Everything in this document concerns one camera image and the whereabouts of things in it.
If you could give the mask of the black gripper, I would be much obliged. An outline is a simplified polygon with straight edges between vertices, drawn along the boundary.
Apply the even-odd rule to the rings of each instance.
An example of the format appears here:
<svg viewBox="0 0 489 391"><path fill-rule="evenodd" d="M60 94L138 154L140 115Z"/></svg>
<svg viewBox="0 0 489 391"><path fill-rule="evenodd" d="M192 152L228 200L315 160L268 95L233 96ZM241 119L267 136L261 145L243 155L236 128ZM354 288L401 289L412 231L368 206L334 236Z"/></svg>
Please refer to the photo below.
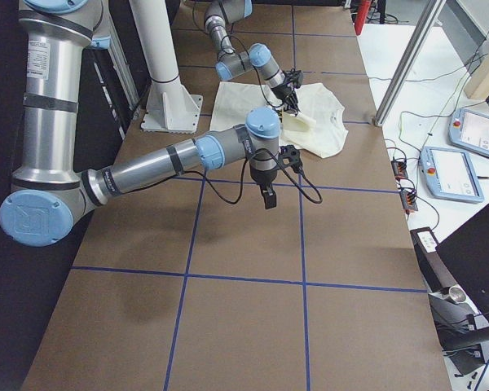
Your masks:
<svg viewBox="0 0 489 391"><path fill-rule="evenodd" d="M277 164L273 160L251 160L249 166L251 178L260 186L265 209L275 208L277 197L271 184L277 177Z"/></svg>
<svg viewBox="0 0 489 391"><path fill-rule="evenodd" d="M283 82L282 84L271 88L274 96L282 103L286 103L286 112L297 116L299 113L298 100L297 100L297 83L296 82Z"/></svg>

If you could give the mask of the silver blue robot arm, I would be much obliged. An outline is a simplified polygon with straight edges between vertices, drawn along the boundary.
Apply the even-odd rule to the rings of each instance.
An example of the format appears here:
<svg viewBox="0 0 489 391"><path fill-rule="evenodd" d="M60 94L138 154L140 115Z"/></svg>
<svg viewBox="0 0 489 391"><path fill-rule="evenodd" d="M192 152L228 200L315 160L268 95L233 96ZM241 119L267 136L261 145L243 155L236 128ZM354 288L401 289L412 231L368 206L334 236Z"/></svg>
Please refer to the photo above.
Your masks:
<svg viewBox="0 0 489 391"><path fill-rule="evenodd" d="M243 52L238 52L231 43L227 26L247 18L252 11L253 4L250 1L212 1L206 9L205 31L218 55L216 72L221 80L230 81L255 70L280 101L271 106L297 115L299 107L296 89L302 85L302 72L294 68L283 70L270 49L262 43L255 43Z"/></svg>
<svg viewBox="0 0 489 391"><path fill-rule="evenodd" d="M256 108L242 124L210 131L119 165L73 168L82 52L111 29L105 1L23 1L19 21L29 36L21 166L0 207L0 225L32 247L63 239L90 211L110 199L143 191L184 174L242 160L250 167L267 208L280 169L280 120Z"/></svg>

